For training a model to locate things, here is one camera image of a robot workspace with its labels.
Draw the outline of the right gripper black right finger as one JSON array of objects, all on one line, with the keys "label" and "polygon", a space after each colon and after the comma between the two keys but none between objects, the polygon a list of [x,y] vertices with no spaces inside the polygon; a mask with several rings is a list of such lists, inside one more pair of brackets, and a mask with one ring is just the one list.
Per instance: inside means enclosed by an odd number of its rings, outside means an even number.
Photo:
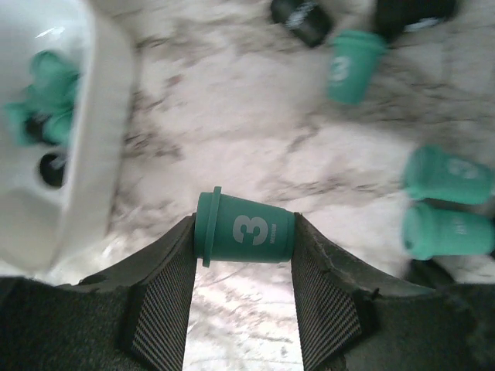
[{"label": "right gripper black right finger", "polygon": [[494,286],[393,277],[295,218],[292,283],[307,370],[492,370]]}]

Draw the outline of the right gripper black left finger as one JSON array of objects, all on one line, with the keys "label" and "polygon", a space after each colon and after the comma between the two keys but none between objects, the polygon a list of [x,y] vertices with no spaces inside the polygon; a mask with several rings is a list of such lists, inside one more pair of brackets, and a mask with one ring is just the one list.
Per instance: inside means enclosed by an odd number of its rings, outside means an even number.
[{"label": "right gripper black left finger", "polygon": [[194,217],[79,284],[1,279],[3,370],[180,370]]}]

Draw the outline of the green capsule number three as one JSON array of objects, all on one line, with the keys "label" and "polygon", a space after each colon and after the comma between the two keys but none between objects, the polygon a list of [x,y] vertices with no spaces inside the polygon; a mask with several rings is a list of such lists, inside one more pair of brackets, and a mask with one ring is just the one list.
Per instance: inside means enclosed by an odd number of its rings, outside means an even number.
[{"label": "green capsule number three", "polygon": [[223,194],[216,186],[198,198],[194,253],[212,261],[281,263],[291,260],[295,214],[286,209]]}]

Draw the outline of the white storage basket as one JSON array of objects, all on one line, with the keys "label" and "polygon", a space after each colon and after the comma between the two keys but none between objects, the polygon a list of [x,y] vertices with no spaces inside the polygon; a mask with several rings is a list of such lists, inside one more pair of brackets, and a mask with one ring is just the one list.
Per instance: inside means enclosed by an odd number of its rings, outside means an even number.
[{"label": "white storage basket", "polygon": [[108,228],[131,40],[90,1],[1,3],[1,260],[45,271]]}]

